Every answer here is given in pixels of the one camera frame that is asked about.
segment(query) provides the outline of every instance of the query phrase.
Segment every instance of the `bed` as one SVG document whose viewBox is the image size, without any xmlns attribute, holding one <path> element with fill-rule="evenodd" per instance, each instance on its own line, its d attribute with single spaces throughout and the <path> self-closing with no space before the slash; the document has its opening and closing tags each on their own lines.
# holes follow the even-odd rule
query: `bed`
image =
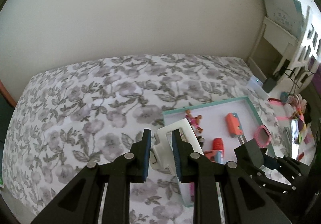
<svg viewBox="0 0 321 224">
<path fill-rule="evenodd" d="M 246 84 L 240 58 L 164 54 L 105 58 L 52 69 L 31 78 L 13 113 L 3 155 L 4 184 L 34 214 L 88 161 L 113 161 L 163 126 L 162 112 L 248 96 L 286 154 L 272 106 Z M 175 177 L 149 169 L 131 184 L 130 223 L 192 223 Z"/>
</svg>

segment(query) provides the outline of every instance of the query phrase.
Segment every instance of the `metal screw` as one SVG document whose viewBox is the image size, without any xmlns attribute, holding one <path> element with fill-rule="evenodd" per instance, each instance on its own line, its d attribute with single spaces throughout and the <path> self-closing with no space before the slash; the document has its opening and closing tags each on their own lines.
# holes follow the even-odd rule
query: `metal screw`
<svg viewBox="0 0 321 224">
<path fill-rule="evenodd" d="M 88 168 L 95 168 L 96 162 L 95 161 L 89 161 L 89 162 L 87 162 L 86 166 Z"/>
<path fill-rule="evenodd" d="M 125 153 L 124 157 L 125 157 L 126 159 L 132 159 L 132 158 L 134 158 L 134 154 L 131 153 L 131 152 L 128 152 L 128 153 Z"/>
<path fill-rule="evenodd" d="M 197 152 L 192 152 L 190 156 L 191 156 L 191 158 L 193 158 L 193 159 L 198 159 L 198 158 L 200 157 L 200 154 L 197 153 Z"/>
<path fill-rule="evenodd" d="M 234 161 L 229 161 L 229 162 L 227 163 L 227 166 L 230 167 L 230 168 L 232 168 L 232 169 L 235 169 L 236 166 L 237 166 L 237 164 L 236 164 Z"/>
</svg>

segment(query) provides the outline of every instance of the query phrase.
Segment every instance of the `white wall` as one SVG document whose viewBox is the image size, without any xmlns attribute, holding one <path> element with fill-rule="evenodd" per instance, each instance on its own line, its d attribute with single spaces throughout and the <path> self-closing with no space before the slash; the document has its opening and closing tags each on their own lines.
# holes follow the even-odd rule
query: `white wall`
<svg viewBox="0 0 321 224">
<path fill-rule="evenodd" d="M 299 0 L 303 11 L 312 0 Z M 138 53 L 246 58 L 260 0 L 8 0 L 0 12 L 0 79 L 15 99 L 31 76 Z"/>
</svg>

